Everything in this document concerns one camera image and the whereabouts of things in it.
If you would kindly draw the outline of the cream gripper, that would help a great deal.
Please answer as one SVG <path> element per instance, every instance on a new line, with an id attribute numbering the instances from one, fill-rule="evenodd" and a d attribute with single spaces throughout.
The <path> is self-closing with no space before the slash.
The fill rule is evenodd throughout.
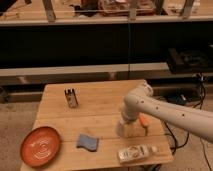
<path id="1" fill-rule="evenodd" d="M 148 127 L 147 128 L 142 127 L 139 122 L 139 119 L 131 123 L 127 123 L 124 121 L 121 121 L 121 123 L 127 124 L 128 133 L 125 138 L 145 136 L 148 132 Z"/>

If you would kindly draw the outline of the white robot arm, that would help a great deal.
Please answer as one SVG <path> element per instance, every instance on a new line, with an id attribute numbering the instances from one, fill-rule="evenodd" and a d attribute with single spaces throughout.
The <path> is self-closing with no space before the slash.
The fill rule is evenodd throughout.
<path id="1" fill-rule="evenodd" d="M 135 122 L 145 113 L 213 143 L 213 112 L 156 100 L 152 95 L 153 89 L 146 82 L 129 91 L 121 108 L 123 121 Z"/>

